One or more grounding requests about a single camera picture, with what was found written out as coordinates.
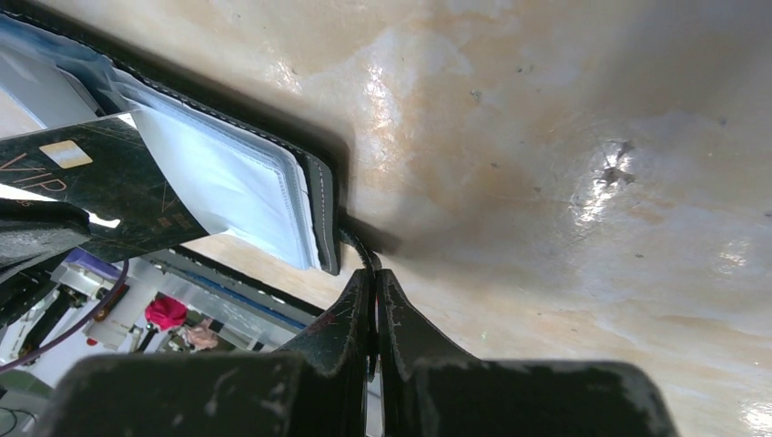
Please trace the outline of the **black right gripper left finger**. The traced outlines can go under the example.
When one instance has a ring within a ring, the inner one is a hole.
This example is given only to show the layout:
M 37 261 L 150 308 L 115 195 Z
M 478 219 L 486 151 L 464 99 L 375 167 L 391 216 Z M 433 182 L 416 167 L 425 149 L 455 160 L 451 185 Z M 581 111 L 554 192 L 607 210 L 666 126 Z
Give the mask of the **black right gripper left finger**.
M 272 352 L 113 354 L 79 361 L 39 436 L 362 436 L 371 274 Z

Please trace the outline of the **black leather card holder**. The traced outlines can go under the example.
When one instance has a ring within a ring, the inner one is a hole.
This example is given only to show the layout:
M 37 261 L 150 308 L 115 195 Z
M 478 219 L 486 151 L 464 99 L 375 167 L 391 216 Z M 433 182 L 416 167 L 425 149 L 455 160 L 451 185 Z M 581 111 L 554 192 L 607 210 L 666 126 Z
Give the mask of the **black leather card holder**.
M 32 1 L 1 4 L 1 88 L 35 131 L 130 113 L 205 237 L 339 274 L 340 244 L 353 236 L 317 138 Z

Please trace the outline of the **black VIP card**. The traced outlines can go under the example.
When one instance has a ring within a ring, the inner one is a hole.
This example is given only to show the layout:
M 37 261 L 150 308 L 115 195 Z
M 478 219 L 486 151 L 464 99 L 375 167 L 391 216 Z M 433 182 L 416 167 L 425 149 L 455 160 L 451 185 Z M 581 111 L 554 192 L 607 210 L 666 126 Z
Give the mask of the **black VIP card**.
M 130 113 L 1 140 L 1 194 L 83 209 L 108 262 L 207 236 L 163 174 Z

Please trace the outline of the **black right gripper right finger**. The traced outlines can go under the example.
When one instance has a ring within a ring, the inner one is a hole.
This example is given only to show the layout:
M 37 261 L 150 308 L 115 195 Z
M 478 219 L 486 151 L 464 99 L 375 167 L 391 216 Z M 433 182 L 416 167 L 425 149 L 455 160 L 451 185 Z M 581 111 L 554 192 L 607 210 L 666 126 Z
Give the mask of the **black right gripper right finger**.
M 376 275 L 389 436 L 675 436 L 656 385 L 621 361 L 483 360 Z

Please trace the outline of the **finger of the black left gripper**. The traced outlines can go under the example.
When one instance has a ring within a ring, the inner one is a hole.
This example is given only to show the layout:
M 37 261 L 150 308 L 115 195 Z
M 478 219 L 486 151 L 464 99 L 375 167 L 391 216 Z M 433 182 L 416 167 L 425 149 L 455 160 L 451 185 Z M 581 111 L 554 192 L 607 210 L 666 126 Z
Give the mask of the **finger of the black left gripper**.
M 91 240 L 89 216 L 57 201 L 1 200 L 1 281 Z

